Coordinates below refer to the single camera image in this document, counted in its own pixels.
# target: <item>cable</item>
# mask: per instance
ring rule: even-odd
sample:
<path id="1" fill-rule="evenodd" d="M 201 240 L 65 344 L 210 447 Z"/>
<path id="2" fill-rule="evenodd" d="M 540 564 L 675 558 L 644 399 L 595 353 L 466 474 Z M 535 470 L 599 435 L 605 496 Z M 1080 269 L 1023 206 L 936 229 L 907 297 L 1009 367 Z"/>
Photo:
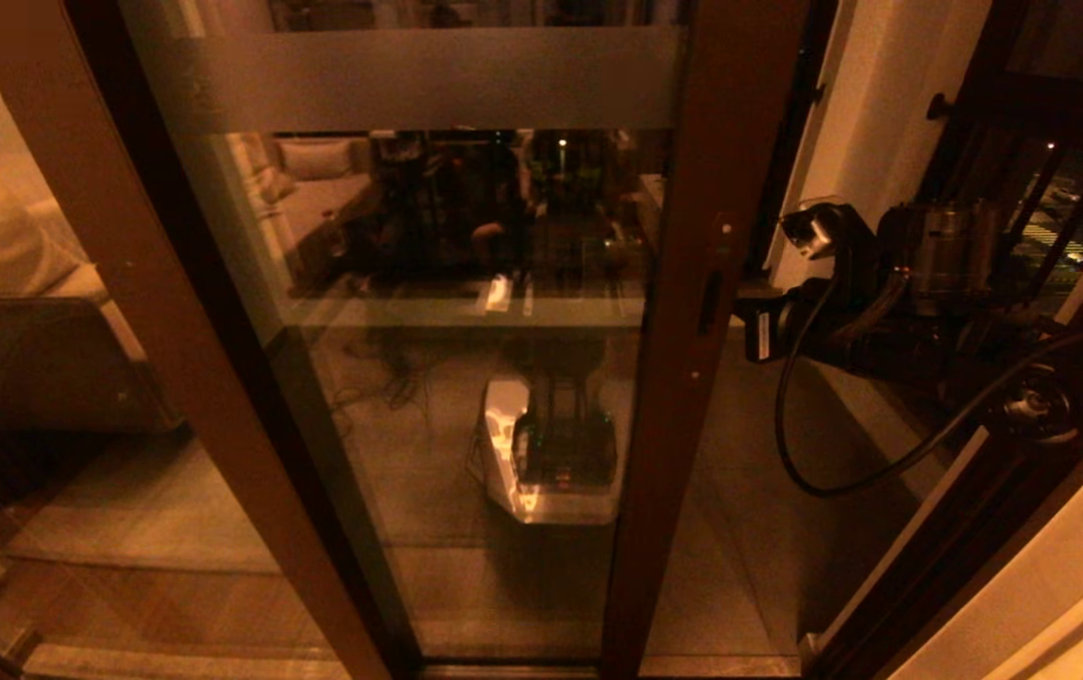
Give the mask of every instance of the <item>cable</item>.
<path id="1" fill-rule="evenodd" d="M 941 429 L 935 431 L 934 434 L 929 435 L 928 439 L 922 440 L 916 447 L 913 447 L 906 455 L 900 457 L 900 459 L 893 461 L 892 463 L 886 466 L 886 468 L 878 469 L 877 472 L 869 474 L 867 476 L 862 476 L 859 481 L 852 482 L 850 484 L 844 484 L 843 486 L 832 486 L 822 487 L 810 484 L 807 479 L 801 476 L 797 472 L 797 466 L 792 461 L 792 456 L 788 454 L 788 445 L 784 435 L 784 402 L 788 389 L 788 378 L 792 376 L 792 366 L 795 365 L 797 361 L 797 354 L 800 354 L 801 341 L 806 339 L 808 335 L 809 327 L 813 326 L 814 319 L 818 318 L 818 314 L 821 312 L 822 306 L 826 304 L 826 300 L 830 299 L 831 293 L 835 291 L 836 285 L 838 285 L 838 276 L 832 276 L 831 283 L 827 285 L 825 292 L 822 297 L 818 299 L 814 309 L 810 311 L 809 317 L 806 319 L 804 326 L 797 331 L 797 337 L 792 343 L 791 352 L 788 352 L 788 358 L 784 363 L 784 370 L 780 371 L 780 383 L 778 387 L 778 392 L 775 392 L 775 447 L 778 447 L 778 453 L 780 453 L 780 463 L 784 465 L 785 472 L 788 478 L 799 487 L 803 492 L 807 492 L 810 496 L 814 496 L 818 499 L 833 499 L 838 498 L 838 496 L 846 496 L 852 494 L 853 492 L 861 492 L 869 489 L 869 487 L 876 486 L 878 483 L 886 482 L 887 479 L 906 472 L 908 469 L 915 468 L 917 462 L 922 461 L 928 454 L 930 454 L 934 448 L 939 446 L 948 435 L 952 434 L 961 427 L 965 421 L 965 418 L 969 417 L 969 414 L 976 411 L 980 406 L 989 400 L 990 395 L 993 395 L 999 388 L 1003 388 L 1015 378 L 1016 374 L 1020 370 L 1026 369 L 1026 367 L 1032 366 L 1033 362 L 1036 362 L 1040 357 L 1045 356 L 1062 348 L 1068 348 L 1068 345 L 1083 343 L 1083 331 L 1075 332 L 1072 336 L 1062 336 L 1057 339 L 1049 340 L 1047 343 L 1038 345 L 1038 348 L 1019 361 L 1013 363 L 1008 366 L 997 378 L 991 380 L 986 388 L 982 388 L 980 392 L 970 397 L 965 405 L 961 406 L 958 411 L 956 411 Z"/>

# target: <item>black cable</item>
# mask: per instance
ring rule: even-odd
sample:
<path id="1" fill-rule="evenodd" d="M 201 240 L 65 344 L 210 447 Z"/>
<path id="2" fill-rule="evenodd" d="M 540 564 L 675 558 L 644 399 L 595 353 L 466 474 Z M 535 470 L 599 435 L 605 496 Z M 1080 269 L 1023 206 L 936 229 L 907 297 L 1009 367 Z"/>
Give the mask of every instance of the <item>black cable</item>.
<path id="1" fill-rule="evenodd" d="M 780 371 L 780 384 L 778 387 L 778 392 L 775 392 L 775 447 L 778 447 L 778 453 L 780 453 L 780 463 L 784 465 L 785 472 L 788 478 L 799 487 L 803 492 L 807 492 L 810 496 L 814 496 L 818 499 L 833 499 L 838 498 L 838 496 L 844 496 L 852 494 L 853 492 L 861 492 L 869 489 L 869 487 L 876 486 L 878 483 L 886 482 L 887 479 L 906 472 L 908 469 L 915 468 L 917 462 L 922 461 L 928 454 L 930 454 L 934 448 L 939 446 L 948 435 L 952 434 L 961 427 L 965 421 L 965 418 L 969 417 L 969 414 L 976 411 L 980 406 L 989 400 L 990 395 L 993 395 L 999 388 L 1003 388 L 1015 378 L 1016 374 L 1020 370 L 1026 369 L 1026 367 L 1032 366 L 1033 362 L 1036 362 L 1040 357 L 1045 356 L 1062 348 L 1068 348 L 1068 345 L 1083 343 L 1083 331 L 1075 332 L 1072 336 L 1062 336 L 1057 339 L 1049 340 L 1047 343 L 1038 345 L 1038 348 L 1019 361 L 1013 363 L 1008 366 L 997 378 L 991 380 L 986 388 L 982 388 L 980 392 L 969 398 L 965 405 L 961 406 L 961 409 L 956 411 L 941 429 L 935 431 L 934 434 L 929 435 L 928 439 L 922 440 L 916 447 L 913 447 L 906 455 L 900 457 L 900 459 L 889 463 L 886 468 L 878 469 L 877 472 L 869 474 L 867 476 L 861 478 L 857 482 L 850 484 L 844 484 L 843 486 L 832 486 L 832 487 L 821 487 L 813 486 L 810 484 L 799 472 L 797 472 L 796 465 L 792 461 L 792 456 L 788 455 L 788 445 L 785 442 L 784 435 L 784 402 L 788 389 L 788 378 L 792 376 L 792 366 L 797 361 L 797 354 L 800 354 L 800 343 L 806 339 L 808 335 L 809 327 L 813 326 L 814 319 L 818 318 L 818 314 L 822 311 L 822 306 L 826 304 L 826 300 L 830 299 L 831 293 L 835 291 L 835 287 L 838 285 L 838 278 L 835 276 L 831 277 L 831 283 L 827 285 L 825 292 L 822 297 L 818 299 L 814 309 L 810 311 L 809 317 L 806 319 L 804 326 L 797 331 L 797 337 L 792 343 L 791 352 L 788 352 L 788 358 L 784 363 L 784 370 Z"/>

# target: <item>sofa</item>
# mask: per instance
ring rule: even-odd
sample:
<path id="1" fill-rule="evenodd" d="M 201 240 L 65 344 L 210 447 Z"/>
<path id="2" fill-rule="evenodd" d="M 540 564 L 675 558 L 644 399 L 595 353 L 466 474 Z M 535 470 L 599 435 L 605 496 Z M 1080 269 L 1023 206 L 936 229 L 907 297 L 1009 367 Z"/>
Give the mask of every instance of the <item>sofa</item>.
<path id="1" fill-rule="evenodd" d="M 0 430 L 164 432 L 183 417 L 53 197 L 0 182 Z"/>
<path id="2" fill-rule="evenodd" d="M 287 292 L 306 296 L 347 253 L 347 225 L 376 214 L 380 206 L 368 138 L 225 136 L 264 245 L 288 280 Z"/>

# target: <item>frosted glass strip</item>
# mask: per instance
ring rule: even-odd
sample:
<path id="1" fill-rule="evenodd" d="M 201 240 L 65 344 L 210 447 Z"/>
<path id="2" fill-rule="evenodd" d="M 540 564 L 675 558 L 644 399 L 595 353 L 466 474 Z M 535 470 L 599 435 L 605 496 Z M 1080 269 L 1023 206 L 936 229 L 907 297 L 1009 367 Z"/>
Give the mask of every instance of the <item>frosted glass strip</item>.
<path id="1" fill-rule="evenodd" d="M 663 129 L 682 30 L 490 27 L 260 34 L 157 48 L 175 132 Z"/>

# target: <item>carpet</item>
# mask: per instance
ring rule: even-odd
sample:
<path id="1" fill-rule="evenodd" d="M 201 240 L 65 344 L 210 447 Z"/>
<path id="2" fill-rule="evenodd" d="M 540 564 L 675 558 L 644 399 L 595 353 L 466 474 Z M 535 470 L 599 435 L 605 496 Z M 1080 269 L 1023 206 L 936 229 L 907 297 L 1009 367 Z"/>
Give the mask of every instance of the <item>carpet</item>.
<path id="1" fill-rule="evenodd" d="M 280 573 L 187 429 L 115 442 L 5 552 L 88 565 Z"/>

